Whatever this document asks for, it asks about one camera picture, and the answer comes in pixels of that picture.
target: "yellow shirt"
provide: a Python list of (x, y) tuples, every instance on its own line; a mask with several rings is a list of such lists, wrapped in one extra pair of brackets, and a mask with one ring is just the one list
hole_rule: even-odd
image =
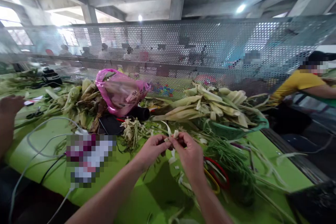
[(288, 95), (298, 90), (312, 88), (315, 86), (326, 85), (326, 83), (317, 75), (312, 73), (304, 73), (302, 70), (296, 70), (271, 96), (274, 99), (274, 106)]

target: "pink plastic bag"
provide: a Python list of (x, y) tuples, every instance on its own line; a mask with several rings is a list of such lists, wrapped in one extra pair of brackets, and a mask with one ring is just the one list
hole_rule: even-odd
[[(105, 78), (108, 73), (115, 74)], [(115, 69), (100, 70), (96, 77), (96, 85), (108, 105), (108, 111), (117, 117), (127, 115), (151, 88), (147, 82), (135, 81)]]

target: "black cable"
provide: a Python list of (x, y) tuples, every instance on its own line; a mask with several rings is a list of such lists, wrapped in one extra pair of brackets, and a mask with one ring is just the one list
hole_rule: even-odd
[(49, 167), (49, 169), (45, 172), (45, 174), (43, 175), (43, 177), (42, 177), (42, 179), (41, 179), (41, 182), (40, 182), (40, 185), (42, 185), (42, 183), (43, 183), (43, 181), (44, 181), (44, 179), (45, 179), (45, 177), (46, 177), (46, 175), (48, 174), (48, 172), (51, 170), (51, 168), (62, 158), (62, 157), (64, 157), (65, 156), (65, 153), (62, 155), (62, 156), (60, 156), (50, 167)]

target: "green basket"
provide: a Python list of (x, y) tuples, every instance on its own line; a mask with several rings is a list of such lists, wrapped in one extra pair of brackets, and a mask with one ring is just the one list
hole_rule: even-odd
[[(262, 115), (259, 115), (258, 119), (259, 119), (258, 126), (256, 126), (255, 128), (249, 129), (248, 131), (244, 131), (244, 130), (239, 129), (239, 128), (233, 128), (233, 127), (225, 126), (223, 124), (219, 124), (219, 123), (214, 122), (212, 120), (209, 120), (209, 126), (210, 126), (212, 132), (215, 135), (225, 137), (228, 140), (235, 140), (235, 139), (242, 138), (243, 136), (245, 136), (248, 133), (259, 131), (259, 130), (264, 129), (264, 128), (269, 128), (270, 125), (269, 125), (268, 120), (266, 118), (264, 118)], [(195, 119), (194, 124), (196, 124), (200, 129), (204, 130), (203, 127), (204, 127), (204, 121), (205, 120), (207, 120), (207, 119), (206, 118), (200, 118), (198, 120)]]

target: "perforated metal screen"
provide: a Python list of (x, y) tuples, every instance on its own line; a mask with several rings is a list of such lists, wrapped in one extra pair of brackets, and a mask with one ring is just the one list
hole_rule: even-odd
[[(49, 66), (68, 81), (122, 68), (150, 82), (151, 95), (172, 99), (184, 97), (192, 80), (272, 93), (300, 64), (297, 55), (308, 56), (335, 25), (335, 16), (325, 15), (7, 27), (0, 32), (0, 59)], [(18, 45), (13, 31), (26, 43)]]

